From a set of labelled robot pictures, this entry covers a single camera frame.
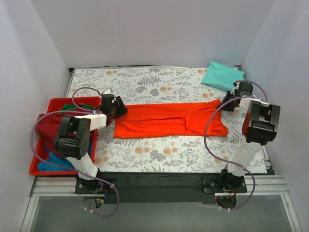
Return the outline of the orange t shirt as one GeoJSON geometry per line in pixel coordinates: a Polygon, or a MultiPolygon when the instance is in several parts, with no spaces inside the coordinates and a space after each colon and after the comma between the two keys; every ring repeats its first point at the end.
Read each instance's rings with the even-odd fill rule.
{"type": "Polygon", "coordinates": [[[226,137],[227,127],[217,113],[220,100],[195,103],[128,105],[128,113],[115,120],[114,138],[144,139],[165,136],[226,137]]]}

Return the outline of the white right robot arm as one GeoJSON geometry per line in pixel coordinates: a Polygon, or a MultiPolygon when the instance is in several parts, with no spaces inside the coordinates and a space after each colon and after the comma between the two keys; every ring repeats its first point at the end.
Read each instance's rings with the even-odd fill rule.
{"type": "Polygon", "coordinates": [[[226,112],[233,112],[235,108],[247,111],[243,126],[240,146],[227,164],[227,172],[233,176],[245,175],[256,152],[268,142],[276,138],[281,107],[253,97],[253,84],[245,81],[236,81],[234,88],[228,91],[219,108],[226,112]]]}

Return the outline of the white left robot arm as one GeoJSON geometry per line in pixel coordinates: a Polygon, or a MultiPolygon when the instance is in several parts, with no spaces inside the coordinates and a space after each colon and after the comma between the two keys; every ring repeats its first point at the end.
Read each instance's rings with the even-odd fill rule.
{"type": "Polygon", "coordinates": [[[99,110],[101,114],[63,116],[56,134],[54,148],[78,171],[78,176],[87,180],[86,187],[92,193],[102,190],[103,182],[97,178],[99,169],[88,154],[90,132],[104,128],[128,112],[121,97],[103,94],[99,110]]]}

